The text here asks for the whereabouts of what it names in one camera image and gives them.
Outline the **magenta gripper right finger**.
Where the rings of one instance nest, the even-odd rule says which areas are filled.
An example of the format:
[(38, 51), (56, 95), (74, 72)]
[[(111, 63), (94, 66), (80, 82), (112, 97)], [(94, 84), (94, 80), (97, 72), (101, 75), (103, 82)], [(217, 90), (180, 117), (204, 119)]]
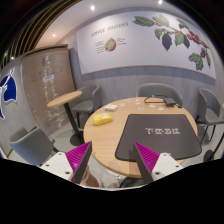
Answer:
[(133, 153), (144, 183), (152, 183), (152, 171), (160, 154), (138, 142), (134, 143)]

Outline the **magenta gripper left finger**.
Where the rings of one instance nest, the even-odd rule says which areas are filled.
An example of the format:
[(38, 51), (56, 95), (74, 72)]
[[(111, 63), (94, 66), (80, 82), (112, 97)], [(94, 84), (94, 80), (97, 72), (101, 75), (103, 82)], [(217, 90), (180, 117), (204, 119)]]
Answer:
[(66, 158), (73, 170), (73, 182), (79, 184), (86, 170), (90, 155), (92, 153), (92, 142), (84, 143), (66, 153)]

